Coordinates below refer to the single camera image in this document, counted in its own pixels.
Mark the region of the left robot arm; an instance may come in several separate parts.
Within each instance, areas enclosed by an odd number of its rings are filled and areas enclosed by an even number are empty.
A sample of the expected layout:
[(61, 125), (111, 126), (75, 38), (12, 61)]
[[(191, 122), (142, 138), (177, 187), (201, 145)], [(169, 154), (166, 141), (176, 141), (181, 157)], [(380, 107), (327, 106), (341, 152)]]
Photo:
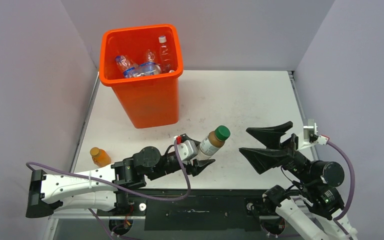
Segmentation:
[[(154, 146), (109, 165), (67, 172), (37, 162), (27, 162), (31, 170), (25, 216), (44, 218), (68, 209), (96, 209), (118, 216), (138, 210), (139, 204), (129, 196), (155, 201), (181, 201), (192, 191), (189, 176), (199, 175), (215, 159), (198, 158), (198, 141), (186, 134), (176, 135), (165, 153)], [(146, 181), (181, 171), (186, 193), (178, 197), (157, 197), (138, 192)]]

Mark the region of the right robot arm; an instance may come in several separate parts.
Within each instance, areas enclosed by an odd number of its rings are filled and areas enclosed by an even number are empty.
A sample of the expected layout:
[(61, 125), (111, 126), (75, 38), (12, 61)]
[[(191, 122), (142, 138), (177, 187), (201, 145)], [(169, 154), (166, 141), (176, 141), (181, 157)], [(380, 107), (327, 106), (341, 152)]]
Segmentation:
[(289, 188), (275, 185), (262, 194), (260, 201), (246, 204), (255, 218), (263, 214), (279, 217), (305, 240), (355, 240), (357, 230), (347, 217), (355, 191), (355, 172), (346, 158), (350, 174), (350, 192), (343, 200), (338, 187), (345, 180), (343, 167), (335, 161), (310, 160), (302, 150), (315, 145), (328, 145), (330, 139), (318, 133), (316, 122), (310, 119), (300, 134), (282, 140), (293, 123), (272, 127), (249, 127), (247, 133), (262, 143), (263, 148), (241, 147), (239, 152), (258, 174), (280, 168), (295, 180)]

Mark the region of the small orange juice bottle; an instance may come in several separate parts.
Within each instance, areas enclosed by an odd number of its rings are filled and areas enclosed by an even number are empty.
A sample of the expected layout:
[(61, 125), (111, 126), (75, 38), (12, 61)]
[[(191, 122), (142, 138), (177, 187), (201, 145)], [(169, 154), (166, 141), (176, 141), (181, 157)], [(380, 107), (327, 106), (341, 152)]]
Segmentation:
[(110, 165), (112, 162), (107, 152), (101, 148), (93, 147), (90, 149), (89, 153), (93, 163), (100, 168)]

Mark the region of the green cap brown bottle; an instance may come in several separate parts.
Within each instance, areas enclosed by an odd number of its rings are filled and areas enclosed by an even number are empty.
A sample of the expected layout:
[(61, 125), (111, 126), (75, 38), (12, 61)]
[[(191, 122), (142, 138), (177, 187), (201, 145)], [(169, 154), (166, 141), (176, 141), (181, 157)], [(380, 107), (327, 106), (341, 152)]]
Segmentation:
[(210, 159), (224, 146), (230, 136), (231, 132), (226, 126), (218, 126), (200, 142), (196, 159), (198, 161)]

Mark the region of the clear crushed bottle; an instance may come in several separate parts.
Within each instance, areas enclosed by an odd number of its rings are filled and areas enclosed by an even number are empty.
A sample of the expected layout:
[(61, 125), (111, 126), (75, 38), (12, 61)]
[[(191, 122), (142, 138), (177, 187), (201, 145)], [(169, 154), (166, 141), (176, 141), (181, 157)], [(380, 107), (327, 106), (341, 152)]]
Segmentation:
[(129, 57), (126, 57), (125, 55), (118, 55), (115, 57), (115, 63), (124, 78), (137, 78), (140, 76), (138, 65)]

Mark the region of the blue cap pepsi bottle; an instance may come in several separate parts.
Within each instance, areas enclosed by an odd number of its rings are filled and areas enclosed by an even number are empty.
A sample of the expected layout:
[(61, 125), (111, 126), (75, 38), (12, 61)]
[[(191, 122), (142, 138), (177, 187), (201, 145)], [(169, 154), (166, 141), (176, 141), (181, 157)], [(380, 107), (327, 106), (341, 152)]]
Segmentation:
[(136, 77), (147, 77), (159, 75), (162, 73), (162, 70), (157, 63), (156, 54), (148, 49), (144, 54), (144, 62), (138, 66), (136, 69)]

